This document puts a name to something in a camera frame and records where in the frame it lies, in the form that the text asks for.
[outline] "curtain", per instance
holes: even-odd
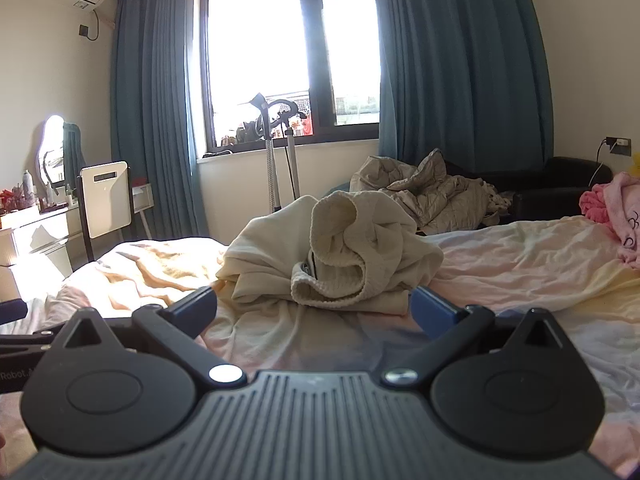
[[[380,154],[433,148],[469,171],[535,170],[552,156],[551,89],[531,0],[376,0]]]
[[[186,80],[186,0],[118,0],[111,154],[146,179],[155,239],[207,236]]]
[[[80,128],[76,124],[62,125],[62,165],[65,171],[65,185],[76,188],[76,177],[84,168],[84,156],[80,144]]]

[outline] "dark window frame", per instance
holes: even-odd
[[[309,76],[309,104],[311,106],[312,136],[295,137],[296,145],[363,140],[378,138],[378,123],[335,124],[334,96],[328,62],[328,51],[322,23],[322,0],[300,0],[305,27],[306,56]],[[213,125],[213,106],[209,74],[209,0],[200,0],[200,78],[204,123],[207,136],[207,155],[220,152],[248,152],[264,149],[264,141],[243,142],[219,146]],[[285,145],[285,139],[274,139],[274,146]]]

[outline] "ribbed black plastic surface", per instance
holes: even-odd
[[[368,374],[261,372],[240,390],[204,397],[196,415],[158,446],[123,458],[50,450],[13,475],[33,480],[481,479],[612,480],[587,454],[503,461],[443,434],[415,394]]]

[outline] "wall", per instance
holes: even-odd
[[[316,198],[347,182],[369,155],[377,140],[351,140],[296,147],[300,193]],[[293,199],[284,148],[275,150],[280,201]],[[198,161],[210,236],[223,244],[233,240],[251,218],[269,211],[266,152],[235,153]]]
[[[42,123],[58,114],[78,124],[89,164],[108,162],[109,80],[112,31],[100,28],[97,41],[78,36],[95,16],[39,0],[0,0],[0,188],[34,171]]]
[[[533,3],[551,78],[556,155],[593,160],[605,136],[629,137],[640,151],[640,0]],[[631,165],[608,153],[604,161],[617,171]]]

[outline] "white desk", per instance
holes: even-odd
[[[153,205],[150,184],[133,188],[133,208],[140,213],[149,239],[144,211]],[[81,236],[77,203],[24,225],[0,229],[0,301],[28,301],[56,290],[72,272],[66,244]]]

